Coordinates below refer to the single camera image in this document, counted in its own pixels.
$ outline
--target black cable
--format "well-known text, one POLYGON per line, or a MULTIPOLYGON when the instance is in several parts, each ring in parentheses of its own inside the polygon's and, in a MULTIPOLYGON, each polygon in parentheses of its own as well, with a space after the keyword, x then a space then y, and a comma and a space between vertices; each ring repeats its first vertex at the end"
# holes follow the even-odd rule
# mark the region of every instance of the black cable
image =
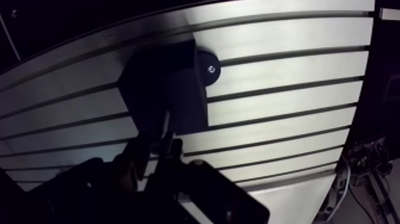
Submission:
POLYGON ((364 212, 368 215, 368 217, 371 220, 372 224, 375 224, 374 219, 372 218, 372 216, 370 215, 370 213, 367 211, 367 209, 364 208, 364 206, 357 200, 357 198, 355 197, 353 190, 351 189, 351 187, 349 186, 349 190, 350 190, 350 194, 353 196, 355 202, 357 202, 357 204, 364 210, 364 212))

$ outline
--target screw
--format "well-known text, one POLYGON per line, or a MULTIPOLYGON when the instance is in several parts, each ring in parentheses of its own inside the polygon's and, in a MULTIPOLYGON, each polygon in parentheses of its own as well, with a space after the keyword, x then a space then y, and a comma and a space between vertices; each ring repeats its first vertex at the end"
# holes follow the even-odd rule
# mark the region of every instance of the screw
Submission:
POLYGON ((207 71, 208 71, 209 73, 214 73, 214 72, 215 72, 215 67, 214 67, 214 66, 209 66, 209 67, 207 68, 207 71))
POLYGON ((18 16, 18 15, 17 15, 17 10, 12 10, 12 11, 11 11, 11 17, 12 17, 12 18, 17 18, 17 16, 18 16))

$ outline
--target wire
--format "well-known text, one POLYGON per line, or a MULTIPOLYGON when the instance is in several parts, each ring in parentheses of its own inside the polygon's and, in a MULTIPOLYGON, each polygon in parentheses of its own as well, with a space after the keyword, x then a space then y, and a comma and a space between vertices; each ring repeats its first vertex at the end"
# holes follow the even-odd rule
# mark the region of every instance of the wire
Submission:
POLYGON ((358 201, 358 199, 355 197, 355 195, 354 195, 354 193, 353 193, 351 187, 349 187, 349 190, 350 190, 350 194, 353 196, 355 202, 357 202, 357 204, 358 204, 358 205, 364 210, 364 212, 368 215, 368 217, 369 217, 370 220, 371 220, 371 223, 372 223, 372 224, 375 224, 374 219, 372 218, 372 216, 370 215, 370 213, 367 211, 367 209, 365 209, 365 207, 364 207, 364 206, 358 201))
POLYGON ((333 215, 336 213, 336 210, 339 208, 339 206, 342 204, 343 200, 345 199, 347 191, 348 191, 348 189, 350 187, 351 169, 350 169, 350 166, 349 166, 347 160, 343 156, 342 156, 342 159, 346 163, 346 168, 347 168, 347 178, 346 178, 345 191, 343 192, 343 196, 337 202, 337 205, 335 206, 335 208, 333 209, 332 213, 330 214, 330 216, 328 217, 328 219, 325 222, 329 222, 332 219, 333 215))

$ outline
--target metal panel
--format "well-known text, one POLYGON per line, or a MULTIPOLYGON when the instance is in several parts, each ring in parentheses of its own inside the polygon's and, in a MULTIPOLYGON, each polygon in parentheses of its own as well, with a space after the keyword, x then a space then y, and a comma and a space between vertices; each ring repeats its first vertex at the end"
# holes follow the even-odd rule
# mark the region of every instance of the metal panel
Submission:
POLYGON ((232 147, 350 125, 355 107, 180 136, 184 152, 232 147))
POLYGON ((18 185, 24 190, 24 191, 30 191, 33 188, 39 186, 42 183, 18 183, 18 185))
POLYGON ((295 0, 282 1, 232 1, 204 5, 185 10, 189 24, 215 21, 227 18, 246 17, 271 13, 292 13, 302 11, 373 11, 373 0, 295 0))
MULTIPOLYGON (((335 175, 330 175, 287 186, 252 191, 249 194, 269 209, 269 224, 310 224, 334 178, 335 175)), ((182 206, 199 223, 212 223, 194 203, 184 202, 182 206)))
POLYGON ((194 33, 220 60, 315 48, 369 45, 372 18, 269 21, 194 33))
POLYGON ((257 95, 208 104, 208 123, 222 125, 357 102, 362 82, 257 95))
POLYGON ((98 51, 129 39, 185 27, 188 24, 271 13, 373 10, 373 0, 306 0, 302 1, 301 4, 297 0, 246 0, 222 2, 220 4, 173 11, 131 21, 94 33, 36 57, 0 76, 0 90, 29 77, 33 73, 44 71, 49 66, 57 65, 57 67, 61 67, 61 63, 68 59, 98 51))
POLYGON ((381 8, 379 16, 382 20, 400 21, 400 10, 381 8))
POLYGON ((131 51, 132 49, 127 48, 83 60, 2 92, 0 116, 85 89, 116 82, 131 51))
POLYGON ((15 153, 126 139, 138 134, 130 117, 6 140, 15 153))
POLYGON ((83 148, 78 150, 56 151, 33 155, 0 158, 4 169, 20 169, 30 167, 72 166, 85 162, 94 157, 103 161, 112 161, 116 155, 122 153, 126 143, 83 148))
POLYGON ((221 69, 218 81, 207 87, 207 96, 363 76, 367 59, 368 52, 362 51, 227 66, 221 69))
MULTIPOLYGON (((307 167, 333 163, 338 161, 341 153, 342 148, 335 148, 333 150, 300 157, 271 161, 250 166, 242 166, 238 168, 223 169, 220 170, 220 172, 231 181, 242 181, 246 179, 278 175, 281 173, 301 170, 307 167)), ((213 161, 210 162, 210 165, 218 168, 218 164, 214 164, 213 161)), ((157 161, 150 161, 146 168, 145 175, 148 176, 151 173, 154 173, 156 166, 157 161)))
POLYGON ((349 130, 314 135, 290 141, 278 142, 256 147, 240 148, 219 153, 209 153, 184 157, 184 162, 205 160, 214 167, 228 167, 237 164, 254 163, 258 161, 274 160, 291 155, 310 153, 344 144, 349 130))
POLYGON ((17 172, 7 172, 7 174, 15 181, 48 181, 56 175, 62 173, 62 169, 51 170, 26 170, 17 172))
POLYGON ((15 135, 127 111, 118 89, 51 104, 0 120, 0 136, 15 135))
POLYGON ((328 172, 328 171, 334 172, 335 167, 336 167, 336 163, 331 164, 331 165, 321 166, 318 168, 307 169, 307 170, 300 171, 300 172, 279 175, 279 176, 273 176, 270 178, 257 179, 254 181, 239 182, 239 183, 237 183, 237 185, 244 188, 247 186, 257 186, 257 185, 263 185, 263 184, 268 184, 268 183, 287 181, 289 179, 300 178, 300 177, 307 176, 307 175, 313 175, 315 173, 322 173, 322 172, 328 172))

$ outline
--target black plastic part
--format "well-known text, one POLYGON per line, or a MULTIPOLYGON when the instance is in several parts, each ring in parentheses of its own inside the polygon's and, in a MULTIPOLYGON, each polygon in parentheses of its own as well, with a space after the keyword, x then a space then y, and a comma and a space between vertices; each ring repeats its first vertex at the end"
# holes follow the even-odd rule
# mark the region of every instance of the black plastic part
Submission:
POLYGON ((199 72, 204 86, 210 86, 221 74, 221 64, 217 56, 205 50, 198 51, 199 72))
POLYGON ((205 161, 187 168, 190 199, 213 223, 268 223, 270 212, 205 161))
POLYGON ((132 55, 118 88, 140 132, 159 140, 167 111, 168 129, 178 135, 206 130, 207 98, 197 61, 194 40, 132 55))

